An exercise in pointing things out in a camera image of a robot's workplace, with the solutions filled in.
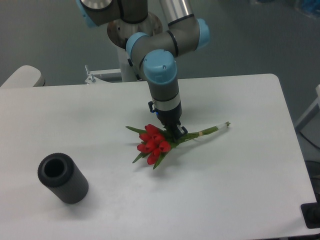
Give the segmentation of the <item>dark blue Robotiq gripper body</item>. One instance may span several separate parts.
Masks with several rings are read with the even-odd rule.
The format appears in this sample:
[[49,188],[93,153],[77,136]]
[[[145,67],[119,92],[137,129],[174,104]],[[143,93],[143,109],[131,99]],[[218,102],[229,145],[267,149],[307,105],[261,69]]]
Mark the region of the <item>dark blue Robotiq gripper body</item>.
[[173,131],[174,125],[181,125],[180,117],[182,115],[182,106],[181,104],[178,104],[175,108],[171,110],[159,110],[156,109],[156,116],[160,120],[160,122],[168,127],[171,131]]

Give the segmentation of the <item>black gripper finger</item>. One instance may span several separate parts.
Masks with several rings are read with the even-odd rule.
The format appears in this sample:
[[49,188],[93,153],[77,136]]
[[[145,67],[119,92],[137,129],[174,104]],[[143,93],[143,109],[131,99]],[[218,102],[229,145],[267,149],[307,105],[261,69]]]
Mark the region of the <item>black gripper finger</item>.
[[179,140],[180,138],[185,136],[188,133],[188,131],[184,126],[176,124],[172,128],[172,133],[173,133],[174,138],[176,140]]

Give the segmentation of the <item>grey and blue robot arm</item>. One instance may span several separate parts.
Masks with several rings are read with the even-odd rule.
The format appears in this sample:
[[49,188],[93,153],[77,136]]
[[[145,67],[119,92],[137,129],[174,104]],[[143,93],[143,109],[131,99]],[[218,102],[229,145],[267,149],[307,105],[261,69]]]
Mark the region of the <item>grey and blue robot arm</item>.
[[201,18],[195,18],[188,0],[162,0],[168,30],[156,27],[156,16],[146,0],[78,0],[77,6],[90,27],[108,25],[110,37],[119,39],[135,67],[137,75],[148,83],[155,113],[176,140],[188,131],[181,125],[182,105],[175,59],[205,47],[210,30]]

